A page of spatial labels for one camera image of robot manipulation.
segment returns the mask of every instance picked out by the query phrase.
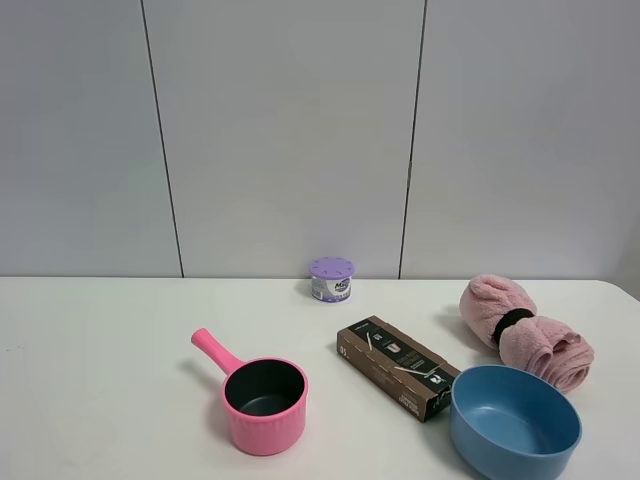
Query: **pink saucepan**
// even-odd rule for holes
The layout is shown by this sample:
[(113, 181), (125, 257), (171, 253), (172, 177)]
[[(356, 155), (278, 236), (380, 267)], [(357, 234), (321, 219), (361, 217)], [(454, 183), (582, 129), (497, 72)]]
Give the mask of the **pink saucepan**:
[(231, 440), (252, 455), (280, 453), (302, 435), (309, 383), (300, 367), (279, 358), (243, 362), (201, 328), (191, 343), (227, 374), (222, 402)]

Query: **blue plastic bowl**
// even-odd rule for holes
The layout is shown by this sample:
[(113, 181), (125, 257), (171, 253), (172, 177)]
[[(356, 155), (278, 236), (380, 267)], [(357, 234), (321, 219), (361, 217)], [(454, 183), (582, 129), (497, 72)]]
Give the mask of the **blue plastic bowl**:
[(544, 380), (502, 365), (462, 372), (451, 389), (451, 438), (491, 480), (551, 480), (580, 442), (580, 417)]

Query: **brown box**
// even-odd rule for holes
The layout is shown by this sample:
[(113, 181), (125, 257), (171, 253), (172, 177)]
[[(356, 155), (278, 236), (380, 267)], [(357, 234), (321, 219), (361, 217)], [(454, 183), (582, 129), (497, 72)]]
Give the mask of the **brown box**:
[(460, 371), (378, 317), (340, 330), (337, 350), (421, 422), (451, 403)]

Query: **white tabletop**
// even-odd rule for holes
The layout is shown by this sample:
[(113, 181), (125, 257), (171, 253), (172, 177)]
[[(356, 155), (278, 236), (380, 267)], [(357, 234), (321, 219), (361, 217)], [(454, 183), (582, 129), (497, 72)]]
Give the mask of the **white tabletop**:
[[(584, 434), (562, 479), (637, 478), (640, 303), (602, 282), (521, 283), (596, 352), (569, 395)], [(0, 478), (477, 479), (448, 411), (419, 423), (335, 352), (338, 330), (375, 314), (460, 369), (496, 362), (458, 315), (465, 284), (356, 280), (326, 305), (301, 280), (0, 279)], [(189, 342), (202, 326), (240, 358), (306, 371), (307, 428), (289, 451), (229, 443), (224, 375)]]

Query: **pink towel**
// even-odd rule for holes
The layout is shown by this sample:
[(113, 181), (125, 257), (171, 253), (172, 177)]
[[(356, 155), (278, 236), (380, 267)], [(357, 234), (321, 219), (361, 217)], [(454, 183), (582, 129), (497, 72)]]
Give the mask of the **pink towel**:
[(533, 373), (563, 393), (579, 386), (589, 373), (593, 349), (586, 340), (564, 323), (535, 316), (536, 304), (507, 278), (471, 279), (460, 299), (460, 313), (487, 346), (497, 350), (499, 340), (506, 365)]

